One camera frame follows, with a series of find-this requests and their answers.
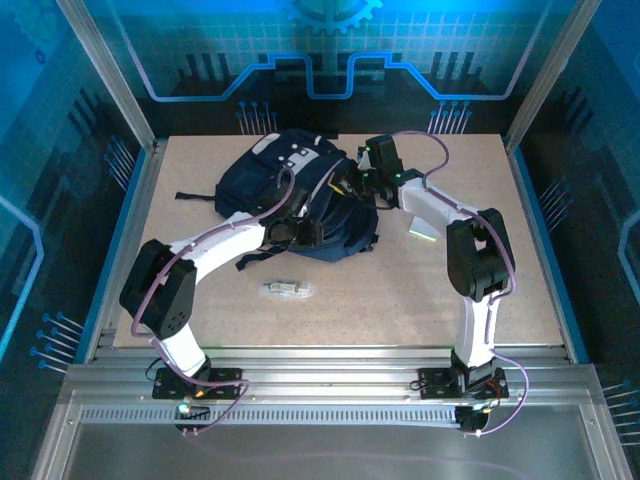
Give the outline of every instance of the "particle board tabletop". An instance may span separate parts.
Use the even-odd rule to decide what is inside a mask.
[[[353,158],[374,135],[341,135],[333,142]],[[260,137],[169,138],[140,244],[188,238],[223,218],[211,202],[175,200],[177,191],[212,195],[225,170]],[[533,240],[499,135],[442,135],[451,151],[447,168],[431,181],[478,209],[504,217],[516,261],[518,292],[501,302],[496,343],[561,344]],[[396,139],[405,168],[426,171],[440,164],[440,146],[428,138]],[[336,264],[285,252],[238,272],[235,262],[203,279],[190,325],[203,347],[275,345],[421,345],[455,343],[461,302],[446,271],[443,238],[429,242],[408,232],[412,216],[381,211],[380,241],[372,253]],[[266,297],[259,285],[283,278],[311,282],[307,299]],[[129,334],[121,310],[114,346],[148,346]]]

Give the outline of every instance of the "blue wall panel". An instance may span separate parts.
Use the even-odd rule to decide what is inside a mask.
[[[0,477],[18,479],[76,349],[43,319],[82,329],[126,187],[112,136],[138,146],[53,0],[0,0],[0,47]]]
[[[637,2],[603,0],[522,144],[589,356],[605,385],[628,378],[635,388],[640,384],[639,23]],[[555,220],[552,201],[561,205]],[[640,459],[635,453],[630,458],[637,469]]]
[[[280,128],[503,131],[572,5],[89,2],[158,135],[260,133],[237,119],[251,101]]]

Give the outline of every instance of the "robotic arm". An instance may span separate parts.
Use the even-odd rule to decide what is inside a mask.
[[[429,383],[440,383],[447,387],[444,391],[449,397],[461,398],[476,395],[489,380],[504,379],[504,372],[494,367],[492,319],[496,318],[499,304],[495,297],[506,290],[509,276],[495,239],[484,228],[484,222],[478,221],[481,217],[493,227],[514,265],[500,213],[495,209],[477,211],[433,186],[420,172],[405,171],[389,135],[367,140],[366,146],[359,149],[358,166],[354,164],[342,178],[331,177],[329,184],[343,195],[358,198],[378,195],[390,206],[423,219],[446,238],[448,277],[463,308],[451,367],[446,372],[442,369],[426,372]],[[222,224],[226,226],[222,228],[224,231],[195,245],[169,270],[145,309],[141,323],[185,376],[207,380],[211,369],[188,325],[196,285],[216,268],[262,245],[319,244],[320,226],[304,220],[307,199],[307,192],[295,190],[280,210],[259,222],[251,221],[257,218],[256,212],[236,212]],[[142,247],[120,296],[120,303],[132,316],[162,268],[196,238],[170,245],[151,240]],[[200,388],[195,392],[196,397],[201,391]]]

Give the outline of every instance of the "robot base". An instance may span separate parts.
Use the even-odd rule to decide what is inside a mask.
[[[242,378],[240,368],[210,368],[208,378],[200,378],[207,382],[229,382]],[[202,390],[200,396],[197,391],[202,387],[185,382],[169,368],[159,368],[153,386],[152,397],[161,400],[183,400],[193,397],[194,400],[235,400],[240,395],[241,386],[220,387]]]
[[[459,376],[452,372],[452,368],[420,368],[418,380],[411,382],[411,388],[420,392],[422,400],[429,399],[458,399],[473,398],[476,400],[493,400],[509,398],[509,386],[502,368],[496,368],[492,377],[484,382],[474,385],[461,393]]]

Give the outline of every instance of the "backpack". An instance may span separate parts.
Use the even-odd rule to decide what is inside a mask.
[[[327,171],[341,158],[334,170],[339,176],[352,168],[352,160],[329,140],[304,130],[283,130],[264,136],[224,173],[216,185],[215,209],[225,218],[237,211],[254,210],[276,192],[276,177],[283,164],[296,176],[296,188],[311,193]],[[284,250],[325,262],[337,262],[359,252],[369,252],[378,241],[378,212],[375,199],[346,197],[328,184],[317,191],[309,206],[308,218],[319,220],[322,243],[315,247],[273,247],[261,254],[245,255],[236,267],[265,260]]]

